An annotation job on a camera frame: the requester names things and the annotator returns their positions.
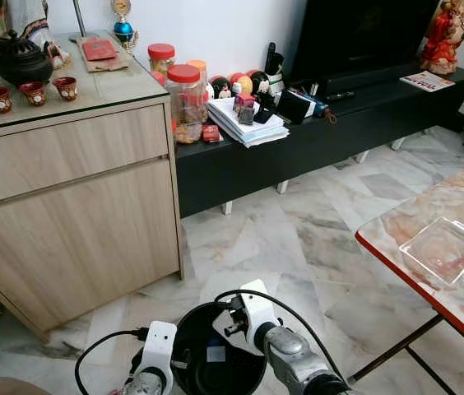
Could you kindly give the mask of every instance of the remote control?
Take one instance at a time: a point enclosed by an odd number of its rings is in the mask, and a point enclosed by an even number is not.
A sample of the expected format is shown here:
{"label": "remote control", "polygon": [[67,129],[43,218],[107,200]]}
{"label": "remote control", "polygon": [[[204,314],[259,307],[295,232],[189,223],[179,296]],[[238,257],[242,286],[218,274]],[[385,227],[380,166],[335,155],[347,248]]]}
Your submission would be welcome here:
{"label": "remote control", "polygon": [[333,93],[332,95],[326,96],[325,101],[333,102],[333,101],[344,100],[344,99],[352,99],[353,97],[355,97],[354,92],[340,92],[340,93]]}

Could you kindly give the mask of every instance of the cabinet door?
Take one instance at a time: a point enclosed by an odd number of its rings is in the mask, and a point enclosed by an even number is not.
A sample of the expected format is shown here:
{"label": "cabinet door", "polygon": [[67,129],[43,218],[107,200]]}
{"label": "cabinet door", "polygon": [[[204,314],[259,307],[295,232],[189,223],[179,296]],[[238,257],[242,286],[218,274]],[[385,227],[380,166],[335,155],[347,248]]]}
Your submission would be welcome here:
{"label": "cabinet door", "polygon": [[0,206],[0,291],[41,331],[178,270],[167,160]]}

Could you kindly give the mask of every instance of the marble table top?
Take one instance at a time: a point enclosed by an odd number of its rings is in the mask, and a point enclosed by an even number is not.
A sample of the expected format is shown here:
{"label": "marble table top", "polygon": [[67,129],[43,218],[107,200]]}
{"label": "marble table top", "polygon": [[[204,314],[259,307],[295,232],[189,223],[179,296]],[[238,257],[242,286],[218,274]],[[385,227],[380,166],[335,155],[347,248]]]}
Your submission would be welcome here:
{"label": "marble table top", "polygon": [[447,285],[399,249],[440,216],[464,224],[464,170],[363,225],[356,238],[464,336],[462,279]]}

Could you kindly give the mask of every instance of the red statue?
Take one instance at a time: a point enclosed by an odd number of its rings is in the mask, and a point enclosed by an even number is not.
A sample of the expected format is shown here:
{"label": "red statue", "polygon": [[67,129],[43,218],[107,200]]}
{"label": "red statue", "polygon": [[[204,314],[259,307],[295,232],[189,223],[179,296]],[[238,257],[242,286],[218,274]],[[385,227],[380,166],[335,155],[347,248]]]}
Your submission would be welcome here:
{"label": "red statue", "polygon": [[441,8],[422,53],[421,67],[446,75],[457,69],[457,48],[464,41],[464,0],[443,2]]}

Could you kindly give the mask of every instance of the plastic jar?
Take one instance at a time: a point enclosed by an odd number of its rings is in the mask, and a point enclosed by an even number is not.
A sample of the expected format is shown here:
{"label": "plastic jar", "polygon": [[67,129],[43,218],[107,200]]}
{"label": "plastic jar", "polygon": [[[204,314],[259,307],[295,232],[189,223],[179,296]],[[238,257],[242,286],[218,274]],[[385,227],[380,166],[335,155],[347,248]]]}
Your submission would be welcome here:
{"label": "plastic jar", "polygon": [[170,67],[165,88],[171,94],[175,141],[184,144],[196,142],[202,132],[203,98],[199,69],[187,64]]}
{"label": "plastic jar", "polygon": [[199,70],[201,83],[201,96],[202,102],[199,108],[201,114],[201,121],[205,123],[208,120],[208,108],[206,103],[208,102],[208,92],[206,91],[206,84],[208,83],[208,75],[206,74],[206,62],[204,60],[190,60],[186,62],[190,66],[194,66]]}
{"label": "plastic jar", "polygon": [[168,68],[175,64],[175,48],[170,44],[152,44],[148,47],[150,71],[168,76]]}

